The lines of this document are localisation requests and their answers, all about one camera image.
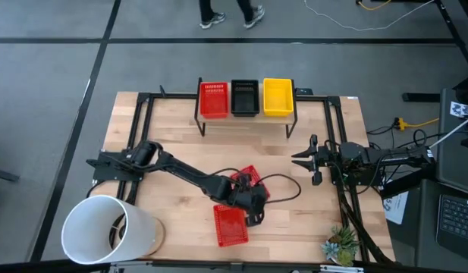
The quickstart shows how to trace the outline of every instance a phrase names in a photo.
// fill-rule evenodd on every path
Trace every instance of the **white cable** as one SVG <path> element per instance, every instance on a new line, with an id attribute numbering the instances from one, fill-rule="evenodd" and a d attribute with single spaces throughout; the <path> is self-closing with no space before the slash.
<path id="1" fill-rule="evenodd" d="M 425 4 L 422 4 L 420 5 L 419 7 L 417 8 L 414 8 L 412 11 L 409 11 L 407 12 L 406 14 L 402 15 L 401 17 L 399 17 L 397 20 L 395 20 L 394 22 L 390 23 L 389 25 L 387 25 L 386 27 L 369 27 L 369 28 L 364 28 L 364 29 L 357 29 L 356 27 L 350 27 L 350 26 L 344 26 L 343 24 L 339 23 L 338 21 L 336 21 L 335 19 L 329 17 L 328 15 L 326 14 L 322 14 L 322 13 L 319 13 L 318 11 L 315 11 L 313 8 L 311 8 L 310 6 L 308 6 L 308 3 L 306 2 L 306 0 L 304 0 L 304 4 L 305 6 L 310 9 L 312 12 L 316 13 L 316 15 L 318 16 L 323 16 L 323 17 L 327 17 L 328 19 L 332 20 L 333 22 L 335 22 L 338 26 L 340 27 L 343 27 L 343 28 L 346 28 L 346 29 L 350 29 L 350 30 L 355 30 L 355 31 L 367 31 L 367 30 L 386 30 L 388 29 L 389 27 L 391 27 L 393 24 L 397 23 L 398 21 L 404 19 L 406 16 L 408 16 L 409 14 L 412 14 L 414 11 L 417 11 L 418 9 L 426 6 L 426 5 L 429 5 L 431 3 L 433 3 L 434 0 L 431 0 L 429 2 L 426 2 Z"/>
<path id="2" fill-rule="evenodd" d="M 436 147 L 439 143 L 443 142 L 444 140 L 446 140 L 450 135 L 452 135 L 454 132 L 456 132 L 457 130 L 459 130 L 461 127 L 463 127 L 465 124 L 468 123 L 468 119 L 463 122 L 462 124 L 460 124 L 460 126 L 454 128 L 451 132 L 449 132 L 446 136 L 444 136 L 443 138 L 441 138 L 440 140 L 438 140 L 438 142 L 432 144 L 429 148 L 432 149 L 432 147 Z"/>

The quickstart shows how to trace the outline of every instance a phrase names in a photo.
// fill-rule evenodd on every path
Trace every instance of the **shoe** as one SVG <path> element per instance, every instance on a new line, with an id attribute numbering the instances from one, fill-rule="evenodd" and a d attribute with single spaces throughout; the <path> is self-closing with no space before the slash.
<path id="1" fill-rule="evenodd" d="M 207 30 L 212 27 L 213 24 L 221 23 L 225 20 L 225 13 L 223 12 L 215 12 L 213 14 L 213 18 L 210 21 L 200 23 L 200 27 L 203 30 Z"/>
<path id="2" fill-rule="evenodd" d="M 247 29 L 253 28 L 257 22 L 261 21 L 261 19 L 264 17 L 264 11 L 265 9 L 262 7 L 262 5 L 258 5 L 257 8 L 253 8 L 254 10 L 254 18 L 250 22 L 246 22 L 243 27 Z"/>

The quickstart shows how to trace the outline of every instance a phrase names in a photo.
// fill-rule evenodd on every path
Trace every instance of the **gray floor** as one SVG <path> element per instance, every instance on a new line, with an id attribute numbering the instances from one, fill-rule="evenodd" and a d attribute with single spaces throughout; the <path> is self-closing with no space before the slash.
<path id="1" fill-rule="evenodd" d="M 366 12 L 344 0 L 307 2 L 357 27 L 386 26 L 416 7 L 390 4 Z M 468 44 L 463 11 L 455 1 L 445 4 Z M 102 37 L 112 5 L 112 0 L 0 0 L 0 37 Z M 317 17 L 303 0 L 289 4 L 268 0 L 264 5 L 267 14 L 262 24 L 246 31 L 234 1 L 213 1 L 215 9 L 228 12 L 228 19 L 201 31 L 195 1 L 123 0 L 112 37 L 451 37 L 434 5 L 387 30 L 362 33 Z M 0 180 L 0 263 L 27 257 L 97 50 L 98 45 L 0 45 L 0 168 L 21 176 L 15 184 Z M 396 116 L 410 123 L 437 117 L 438 104 L 404 103 L 401 93 L 435 93 L 454 86 L 468 77 L 468 66 L 452 45 L 109 45 L 44 259 L 64 258 L 61 226 L 90 187 L 93 170 L 85 160 L 96 157 L 102 146 L 115 93 L 158 92 L 159 84 L 166 91 L 193 92 L 200 76 L 206 80 L 292 77 L 297 86 L 310 87 L 316 94 L 358 96 L 366 127 L 373 129 L 390 124 Z M 435 133 L 437 125 L 425 130 Z M 411 131 L 394 135 L 396 145 L 412 139 Z M 390 134 L 369 139 L 391 145 Z M 396 257 L 410 265 L 413 240 L 401 230 L 391 226 Z"/>

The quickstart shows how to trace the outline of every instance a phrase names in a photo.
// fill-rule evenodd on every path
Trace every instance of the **plastic basket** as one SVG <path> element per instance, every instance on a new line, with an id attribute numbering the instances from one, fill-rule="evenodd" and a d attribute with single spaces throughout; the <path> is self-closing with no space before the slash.
<path id="1" fill-rule="evenodd" d="M 235 117 L 255 117 L 259 113 L 259 81 L 232 80 L 231 112 Z"/>
<path id="2" fill-rule="evenodd" d="M 264 114 L 285 117 L 293 112 L 293 84 L 289 79 L 264 79 Z"/>
<path id="3" fill-rule="evenodd" d="M 233 246 L 249 241 L 242 209 L 216 205 L 213 206 L 213 214 L 215 216 L 218 246 Z"/>
<path id="4" fill-rule="evenodd" d="M 200 84 L 200 114 L 204 118 L 226 118 L 228 114 L 227 83 Z"/>
<path id="5" fill-rule="evenodd" d="M 259 173 L 257 172 L 257 170 L 254 168 L 253 165 L 249 165 L 249 166 L 243 168 L 242 170 L 240 170 L 240 172 L 242 172 L 244 174 L 250 174 L 250 186 L 254 186 L 257 183 L 263 185 L 264 188 L 265 188 L 265 194 L 267 195 L 267 198 L 271 197 L 271 194 L 267 190 L 267 187 L 265 186 L 265 184 L 262 181 L 259 182 L 261 177 L 259 176 Z M 232 174 L 231 178 L 234 179 L 234 180 L 238 179 L 239 178 L 239 173 Z"/>

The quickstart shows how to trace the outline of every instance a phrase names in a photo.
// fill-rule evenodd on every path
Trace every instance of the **black basket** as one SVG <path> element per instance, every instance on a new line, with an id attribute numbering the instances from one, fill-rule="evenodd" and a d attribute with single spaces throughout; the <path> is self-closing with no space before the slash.
<path id="1" fill-rule="evenodd" d="M 235 117 L 255 117 L 259 113 L 259 81 L 232 80 L 231 112 Z"/>

